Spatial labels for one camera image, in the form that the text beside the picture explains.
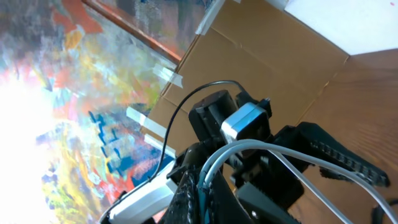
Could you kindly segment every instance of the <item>white component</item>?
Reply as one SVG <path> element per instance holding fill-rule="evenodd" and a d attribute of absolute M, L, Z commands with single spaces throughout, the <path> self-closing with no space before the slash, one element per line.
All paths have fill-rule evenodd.
<path fill-rule="evenodd" d="M 112 224 L 143 223 L 148 218 L 168 207 L 177 190 L 177 185 L 166 179 L 175 161 L 169 163 L 152 182 L 126 197 L 109 213 Z"/>
<path fill-rule="evenodd" d="M 158 77 L 163 78 L 167 82 L 173 83 L 174 85 L 182 88 L 182 76 L 171 71 L 168 68 L 165 68 L 158 63 L 152 69 L 153 73 L 156 74 Z"/>
<path fill-rule="evenodd" d="M 210 8 L 205 13 L 205 16 L 200 21 L 197 31 L 195 32 L 198 35 L 205 35 L 216 18 L 218 11 L 220 11 L 223 6 L 225 0 L 214 0 L 211 3 Z"/>
<path fill-rule="evenodd" d="M 158 150 L 162 150 L 163 148 L 163 143 L 152 137 L 150 134 L 145 134 L 144 141 Z M 175 149 L 171 148 L 170 146 L 166 146 L 165 153 L 175 159 Z"/>
<path fill-rule="evenodd" d="M 166 135 L 166 128 L 162 125 L 156 123 L 155 121 L 149 119 L 147 116 L 143 115 L 139 111 L 129 107 L 126 110 L 126 116 L 133 119 L 135 122 L 139 123 L 141 126 L 147 128 L 158 136 L 164 138 Z"/>
<path fill-rule="evenodd" d="M 397 0 L 294 0 L 285 11 L 350 55 L 398 48 Z"/>

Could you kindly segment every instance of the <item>red paint stroke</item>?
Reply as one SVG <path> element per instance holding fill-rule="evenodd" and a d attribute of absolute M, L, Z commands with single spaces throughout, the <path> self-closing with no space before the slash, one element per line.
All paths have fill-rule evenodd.
<path fill-rule="evenodd" d="M 67 34 L 76 29 L 76 25 L 67 17 L 59 13 L 54 7 L 52 8 L 52 19 L 55 24 L 62 25 L 64 32 Z"/>
<path fill-rule="evenodd" d="M 105 196 L 109 202 L 113 203 L 124 190 L 129 192 L 134 188 L 131 177 L 133 176 L 133 170 L 127 172 L 127 179 L 114 178 L 111 174 L 106 174 L 106 182 L 101 180 L 98 186 L 104 190 Z"/>
<path fill-rule="evenodd" d="M 69 68 L 67 67 L 62 68 L 55 75 L 54 88 L 65 88 L 66 85 L 69 83 L 69 74 L 70 74 Z"/>
<path fill-rule="evenodd" d="M 62 4 L 69 12 L 73 23 L 81 25 L 86 34 L 95 34 L 103 31 L 101 25 L 87 14 L 81 0 L 62 0 Z"/>

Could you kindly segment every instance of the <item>black cable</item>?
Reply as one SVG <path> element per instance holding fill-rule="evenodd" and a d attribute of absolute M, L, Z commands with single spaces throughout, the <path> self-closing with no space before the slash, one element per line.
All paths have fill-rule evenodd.
<path fill-rule="evenodd" d="M 207 83 L 204 84 L 202 86 L 199 86 L 198 88 L 194 89 L 191 93 L 189 93 L 182 101 L 181 103 L 177 106 L 177 108 L 175 109 L 172 117 L 170 118 L 169 121 L 169 125 L 167 126 L 166 129 L 166 134 L 164 136 L 164 142 L 163 142 L 163 148 L 162 148 L 162 153 L 160 155 L 160 161 L 159 164 L 157 165 L 156 171 L 154 172 L 154 174 L 152 175 L 152 177 L 149 177 L 145 182 L 143 182 L 142 184 L 138 185 L 136 188 L 132 189 L 130 192 L 124 194 L 122 197 L 120 197 L 119 199 L 117 199 L 117 201 L 115 201 L 101 216 L 99 222 L 102 223 L 103 220 L 105 219 L 105 217 L 108 215 L 109 211 L 112 210 L 112 208 L 114 208 L 115 206 L 117 206 L 118 204 L 120 204 L 120 202 L 122 202 L 126 197 L 130 196 L 131 194 L 133 194 L 136 190 L 140 189 L 142 186 L 148 184 L 149 182 L 151 182 L 156 175 L 160 172 L 160 169 L 162 167 L 162 163 L 163 163 L 163 158 L 166 152 L 166 146 L 167 146 L 167 139 L 169 138 L 169 132 L 170 132 L 170 128 L 172 127 L 172 123 L 174 121 L 174 118 L 176 117 L 178 111 L 181 109 L 182 105 L 195 93 L 199 92 L 200 90 L 207 88 L 209 86 L 213 86 L 213 85 L 219 85 L 219 84 L 235 84 L 239 87 L 239 89 L 242 92 L 246 92 L 246 90 L 243 88 L 243 86 L 238 83 L 237 81 L 234 80 L 221 80 L 221 81 L 215 81 L 215 82 L 211 82 L 211 83 Z"/>
<path fill-rule="evenodd" d="M 398 199 L 389 199 L 387 200 L 390 206 L 397 205 Z M 372 224 L 382 224 L 384 217 L 384 210 L 378 205 L 376 208 L 372 209 Z"/>

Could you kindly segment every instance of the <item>yellow paint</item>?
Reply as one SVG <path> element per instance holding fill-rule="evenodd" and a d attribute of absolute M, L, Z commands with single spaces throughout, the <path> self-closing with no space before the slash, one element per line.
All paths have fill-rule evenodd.
<path fill-rule="evenodd" d="M 79 29 L 75 29 L 65 35 L 64 46 L 66 50 L 75 49 L 83 38 Z"/>

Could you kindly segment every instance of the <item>abstract painting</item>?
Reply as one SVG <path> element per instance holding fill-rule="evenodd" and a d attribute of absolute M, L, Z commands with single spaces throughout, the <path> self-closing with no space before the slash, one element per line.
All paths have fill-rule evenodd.
<path fill-rule="evenodd" d="M 181 59 L 214 0 L 86 0 L 117 14 Z"/>
<path fill-rule="evenodd" d="M 152 175 L 160 151 L 126 109 L 148 115 L 159 66 L 175 68 L 79 0 L 1 1 L 2 222 L 96 223 Z"/>

